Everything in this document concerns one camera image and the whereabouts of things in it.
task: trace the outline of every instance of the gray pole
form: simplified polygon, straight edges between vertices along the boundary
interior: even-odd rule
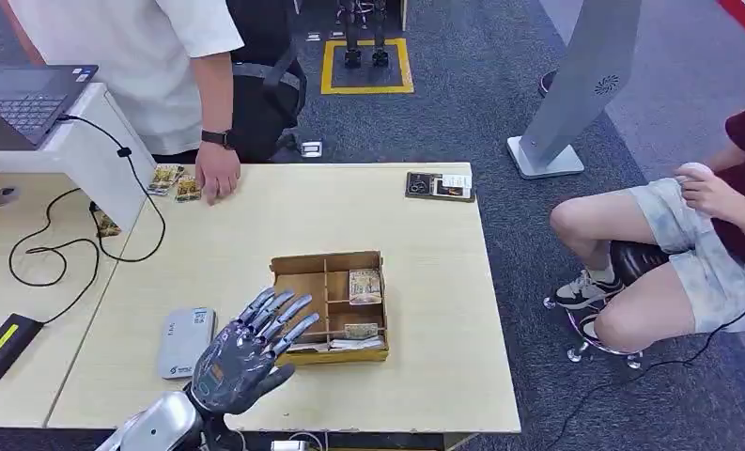
[[[533,122],[507,147],[525,179],[578,174],[571,141],[629,79],[642,0],[584,0],[567,55]]]

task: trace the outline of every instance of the gray patterned shorts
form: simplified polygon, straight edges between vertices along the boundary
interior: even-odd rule
[[[745,311],[745,265],[723,247],[712,220],[691,209],[675,179],[628,189],[654,238],[671,256],[695,316],[696,332],[711,332]],[[745,317],[726,329],[745,331]]]

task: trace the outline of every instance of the human hand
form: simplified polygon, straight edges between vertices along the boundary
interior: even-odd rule
[[[720,177],[699,167],[680,167],[682,197],[688,207],[739,226],[745,219],[745,196]]]
[[[291,290],[276,295],[273,288],[267,288],[217,334],[195,364],[190,392],[201,407],[211,413],[238,415],[294,374],[292,364],[270,371],[278,356],[317,322],[319,314],[305,317],[273,344],[287,321],[311,302],[311,296],[301,296],[274,318],[293,296]]]
[[[195,179],[209,205],[233,193],[240,178],[237,152],[215,143],[200,143],[195,159]]]

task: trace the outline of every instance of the yellow label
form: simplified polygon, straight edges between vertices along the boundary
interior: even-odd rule
[[[9,329],[7,329],[7,331],[4,332],[3,335],[1,335],[1,338],[0,338],[0,349],[4,346],[5,343],[7,343],[7,340],[9,340],[9,338],[13,334],[15,334],[15,331],[17,331],[17,330],[18,330],[18,324],[13,324],[13,325],[9,326]]]

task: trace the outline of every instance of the cardboard box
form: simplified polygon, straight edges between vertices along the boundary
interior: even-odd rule
[[[288,323],[281,334],[285,334],[300,319],[312,312],[319,313],[319,321],[308,328],[295,344],[295,348],[306,349],[290,349],[279,357],[280,364],[310,365],[386,360],[389,355],[389,340],[386,331],[383,259],[380,252],[277,257],[272,260],[270,270],[275,277],[276,292],[292,289],[296,295],[310,294],[313,298],[312,302]],[[380,298],[379,303],[350,302],[349,275],[354,270],[376,270],[379,273],[380,296],[374,296],[376,299]],[[280,311],[286,308],[287,304],[284,304]],[[363,335],[358,333],[373,333],[374,325],[377,325],[377,336],[382,341],[380,345],[359,350],[331,348],[332,343],[337,343],[334,341],[336,339],[360,339]]]

